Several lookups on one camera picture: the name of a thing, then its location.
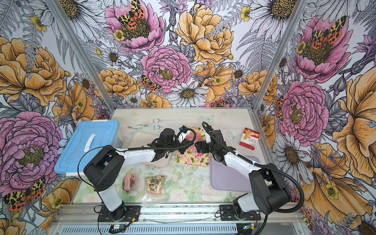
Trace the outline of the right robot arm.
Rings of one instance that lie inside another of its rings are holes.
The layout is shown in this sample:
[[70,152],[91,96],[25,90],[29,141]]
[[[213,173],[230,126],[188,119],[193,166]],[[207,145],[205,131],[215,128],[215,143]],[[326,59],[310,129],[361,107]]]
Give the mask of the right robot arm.
[[199,153],[210,153],[215,161],[230,167],[248,178],[251,194],[244,194],[233,201],[233,210],[239,218],[250,211],[261,211],[265,215],[272,212],[292,213],[298,206],[282,209],[292,200],[283,180],[282,172],[273,164],[254,162],[230,146],[226,145],[220,130],[205,130],[206,140],[195,144]]

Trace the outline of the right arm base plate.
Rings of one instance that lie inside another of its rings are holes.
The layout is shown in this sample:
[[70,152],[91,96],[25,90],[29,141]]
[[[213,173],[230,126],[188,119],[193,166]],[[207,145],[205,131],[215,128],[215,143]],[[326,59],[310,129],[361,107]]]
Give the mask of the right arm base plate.
[[219,216],[222,221],[259,221],[261,215],[257,211],[243,212],[240,207],[222,204],[219,205]]

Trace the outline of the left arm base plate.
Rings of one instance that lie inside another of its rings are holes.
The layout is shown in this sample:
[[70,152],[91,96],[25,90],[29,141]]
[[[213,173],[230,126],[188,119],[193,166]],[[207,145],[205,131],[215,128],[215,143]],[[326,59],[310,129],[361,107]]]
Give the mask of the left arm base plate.
[[114,211],[109,211],[106,206],[100,210],[98,222],[135,222],[139,219],[140,205],[121,205]]

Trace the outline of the bag of mixed snacks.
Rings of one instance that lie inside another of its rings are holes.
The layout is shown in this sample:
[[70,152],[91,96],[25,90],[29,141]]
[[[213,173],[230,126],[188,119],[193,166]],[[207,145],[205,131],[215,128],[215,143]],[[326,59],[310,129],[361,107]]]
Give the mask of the bag of mixed snacks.
[[166,177],[163,175],[150,176],[145,179],[146,192],[142,199],[143,205],[155,205],[166,202],[168,195],[165,193]]

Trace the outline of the ziploc bag pink cookies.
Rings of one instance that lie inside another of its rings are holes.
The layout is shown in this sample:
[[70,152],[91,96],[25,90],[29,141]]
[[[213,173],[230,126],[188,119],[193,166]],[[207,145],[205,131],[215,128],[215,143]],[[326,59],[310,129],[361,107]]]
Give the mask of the ziploc bag pink cookies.
[[[205,131],[204,129],[200,128],[200,127],[191,127],[191,129],[193,129],[196,133],[196,138],[193,142],[193,144],[196,144],[197,142],[201,142],[201,141],[205,141],[206,140],[206,135],[205,135]],[[190,132],[187,136],[186,136],[186,139],[191,141],[194,137],[194,134],[193,132]]]

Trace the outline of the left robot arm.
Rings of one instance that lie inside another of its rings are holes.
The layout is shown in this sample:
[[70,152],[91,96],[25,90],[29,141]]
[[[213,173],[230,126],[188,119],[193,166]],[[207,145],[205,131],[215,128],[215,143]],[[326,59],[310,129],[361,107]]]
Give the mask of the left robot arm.
[[87,163],[83,173],[102,200],[105,209],[119,221],[125,215],[125,204],[115,187],[115,180],[124,166],[149,163],[166,157],[169,153],[184,153],[196,140],[196,132],[186,126],[176,134],[173,129],[164,129],[158,138],[146,146],[128,149],[111,145],[99,147],[99,152]]

